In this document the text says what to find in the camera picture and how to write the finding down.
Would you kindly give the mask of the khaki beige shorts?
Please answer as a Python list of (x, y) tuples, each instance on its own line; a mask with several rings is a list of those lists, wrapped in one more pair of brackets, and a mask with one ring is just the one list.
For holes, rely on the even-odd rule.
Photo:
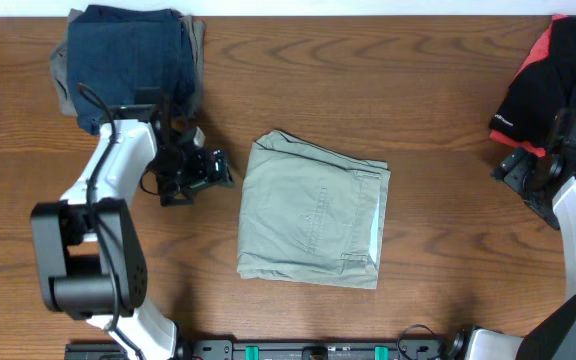
[(260, 137), (242, 186), (240, 277), (376, 289), (390, 176), (383, 161)]

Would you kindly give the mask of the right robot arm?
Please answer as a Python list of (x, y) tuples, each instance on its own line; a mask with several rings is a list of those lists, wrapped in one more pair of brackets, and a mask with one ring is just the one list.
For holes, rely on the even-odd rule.
[(560, 232), (566, 300), (524, 337), (483, 328), (460, 332), (446, 359), (576, 359), (576, 108), (555, 117), (545, 154), (514, 150), (493, 171), (553, 229)]

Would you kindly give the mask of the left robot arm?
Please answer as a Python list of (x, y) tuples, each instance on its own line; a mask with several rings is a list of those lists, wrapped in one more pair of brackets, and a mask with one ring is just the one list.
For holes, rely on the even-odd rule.
[(55, 202), (36, 204), (30, 223), (44, 305), (112, 340), (69, 344), (64, 356), (190, 359), (178, 325), (147, 296), (147, 264), (129, 207), (148, 173), (163, 207), (233, 186), (227, 156), (205, 147), (200, 128), (176, 128), (175, 104), (160, 89), (140, 88), (134, 103), (108, 106), (88, 86), (77, 88), (102, 112), (99, 143), (73, 186)]

